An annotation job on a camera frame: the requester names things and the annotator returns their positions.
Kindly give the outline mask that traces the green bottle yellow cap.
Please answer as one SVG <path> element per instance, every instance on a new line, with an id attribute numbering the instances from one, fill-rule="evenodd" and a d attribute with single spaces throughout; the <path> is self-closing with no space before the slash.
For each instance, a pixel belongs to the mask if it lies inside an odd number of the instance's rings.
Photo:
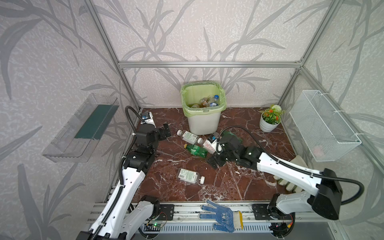
<path id="1" fill-rule="evenodd" d="M 232 132 L 230 132 L 230 131 L 225 131 L 225 132 L 223 132 L 222 137 L 224 137 L 224 136 L 234 136 L 234 137 L 236 137 L 236 139 L 237 139 L 240 143 L 243 142 L 243 140 L 242 140 L 241 138 L 239 138 L 237 135 L 235 135 L 234 133 L 232 133 Z"/>

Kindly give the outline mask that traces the clear bottle pink label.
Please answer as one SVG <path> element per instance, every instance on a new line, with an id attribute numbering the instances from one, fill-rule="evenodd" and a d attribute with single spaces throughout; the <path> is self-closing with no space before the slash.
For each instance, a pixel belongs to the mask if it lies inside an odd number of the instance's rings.
<path id="1" fill-rule="evenodd" d="M 197 143 L 201 145 L 205 150 L 207 150 L 210 154 L 214 154 L 208 139 L 204 140 L 203 138 L 199 138 Z"/>

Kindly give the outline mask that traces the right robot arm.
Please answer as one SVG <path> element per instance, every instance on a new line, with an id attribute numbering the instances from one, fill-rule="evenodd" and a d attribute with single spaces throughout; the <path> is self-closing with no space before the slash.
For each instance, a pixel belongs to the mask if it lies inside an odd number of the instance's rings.
<path id="1" fill-rule="evenodd" d="M 341 206 L 363 195 L 365 187 L 361 182 L 339 178 L 330 169 L 318 171 L 280 159 L 269 153 L 255 136 L 251 137 L 256 145 L 245 147 L 229 128 L 223 129 L 212 142 L 215 153 L 209 163 L 216 169 L 226 162 L 234 162 L 244 168 L 278 176 L 302 189 L 296 194 L 275 194 L 268 208 L 272 216 L 310 212 L 328 220 L 338 220 Z"/>

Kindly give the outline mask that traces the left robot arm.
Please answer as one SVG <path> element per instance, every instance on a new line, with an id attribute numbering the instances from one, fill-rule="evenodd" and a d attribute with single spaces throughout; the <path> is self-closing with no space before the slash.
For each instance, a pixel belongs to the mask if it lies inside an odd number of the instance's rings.
<path id="1" fill-rule="evenodd" d="M 136 206 L 132 200 L 155 161 L 160 141 L 171 136 L 168 124 L 156 127 L 153 114 L 144 112 L 141 125 L 119 165 L 119 181 L 100 216 L 78 240 L 130 240 L 146 220 L 160 214 L 158 198 L 144 196 Z"/>

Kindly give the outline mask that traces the small bottle blue label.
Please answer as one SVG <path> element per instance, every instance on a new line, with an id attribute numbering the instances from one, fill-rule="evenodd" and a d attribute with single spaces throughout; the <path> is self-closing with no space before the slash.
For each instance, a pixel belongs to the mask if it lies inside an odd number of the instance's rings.
<path id="1" fill-rule="evenodd" d="M 210 98 L 209 106 L 216 107 L 220 105 L 220 97 L 218 95 L 214 95 L 213 98 Z"/>

